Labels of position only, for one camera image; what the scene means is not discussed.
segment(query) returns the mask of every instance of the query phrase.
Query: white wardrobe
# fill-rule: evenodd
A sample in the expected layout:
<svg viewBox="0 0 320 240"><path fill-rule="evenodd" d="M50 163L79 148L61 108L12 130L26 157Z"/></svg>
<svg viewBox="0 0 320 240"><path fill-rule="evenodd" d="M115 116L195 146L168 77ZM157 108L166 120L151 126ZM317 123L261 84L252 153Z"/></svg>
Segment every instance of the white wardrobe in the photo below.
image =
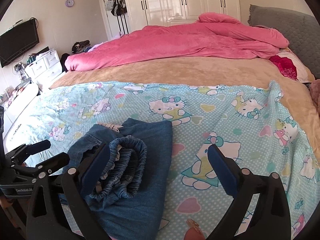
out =
<svg viewBox="0 0 320 240"><path fill-rule="evenodd" d="M132 31L146 25L192 23L204 12L228 14L240 20L239 0L126 0Z"/></svg>

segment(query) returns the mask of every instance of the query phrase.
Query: wall-mounted tv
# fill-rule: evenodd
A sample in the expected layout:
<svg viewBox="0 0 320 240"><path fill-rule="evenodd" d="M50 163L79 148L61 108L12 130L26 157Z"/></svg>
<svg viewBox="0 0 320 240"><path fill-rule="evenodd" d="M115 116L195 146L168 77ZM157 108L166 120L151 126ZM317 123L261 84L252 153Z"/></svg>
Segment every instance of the wall-mounted tv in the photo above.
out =
<svg viewBox="0 0 320 240"><path fill-rule="evenodd" d="M39 43L37 20L31 18L0 36L0 64L2 67L12 63Z"/></svg>

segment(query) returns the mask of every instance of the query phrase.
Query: drawer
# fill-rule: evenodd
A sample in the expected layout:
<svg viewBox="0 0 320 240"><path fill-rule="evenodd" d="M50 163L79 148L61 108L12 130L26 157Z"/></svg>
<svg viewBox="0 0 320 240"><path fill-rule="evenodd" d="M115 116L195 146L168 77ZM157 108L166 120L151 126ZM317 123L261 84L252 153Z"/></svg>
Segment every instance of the drawer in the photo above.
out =
<svg viewBox="0 0 320 240"><path fill-rule="evenodd" d="M32 65L26 67L26 72L30 78L34 79L47 70L45 60L42 58Z"/></svg>
<svg viewBox="0 0 320 240"><path fill-rule="evenodd" d="M46 88L49 84L51 84L52 80L54 80L57 76L62 73L61 63L58 62L53 67L49 68L45 72L43 72L40 76L36 78L36 83L39 85L39 88L42 90Z"/></svg>
<svg viewBox="0 0 320 240"><path fill-rule="evenodd" d="M47 61L48 68L54 66L56 63L60 61L56 50L48 53L48 55L46 55L44 58Z"/></svg>

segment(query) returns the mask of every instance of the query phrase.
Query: gray headboard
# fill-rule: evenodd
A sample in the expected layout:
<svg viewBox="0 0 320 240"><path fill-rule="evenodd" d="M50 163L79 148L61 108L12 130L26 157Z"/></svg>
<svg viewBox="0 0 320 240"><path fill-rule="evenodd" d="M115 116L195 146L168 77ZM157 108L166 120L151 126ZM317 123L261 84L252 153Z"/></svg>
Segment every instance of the gray headboard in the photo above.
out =
<svg viewBox="0 0 320 240"><path fill-rule="evenodd" d="M315 17L287 9L250 5L248 23L280 31L289 40L289 48L316 79L320 79L320 25Z"/></svg>

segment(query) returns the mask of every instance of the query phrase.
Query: light blue polka dot sheet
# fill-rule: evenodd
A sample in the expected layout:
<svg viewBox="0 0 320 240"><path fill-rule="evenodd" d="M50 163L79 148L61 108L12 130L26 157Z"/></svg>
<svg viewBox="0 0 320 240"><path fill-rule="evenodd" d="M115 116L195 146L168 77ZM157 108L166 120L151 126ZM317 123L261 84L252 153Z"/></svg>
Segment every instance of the light blue polka dot sheet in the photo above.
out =
<svg viewBox="0 0 320 240"><path fill-rule="evenodd" d="M231 204L232 198L225 194L208 162L211 144L254 174L279 173L295 237L319 201L320 171L305 132L280 103L281 97L274 81L268 89L121 82L60 87L39 96L28 108L29 117L11 143L49 139L50 150L27 160L29 166L35 166L67 152L98 122L121 124L129 117L145 122L170 120L172 165L157 239L182 240L189 218L209 235ZM256 201L257 197L238 233L248 226Z"/></svg>

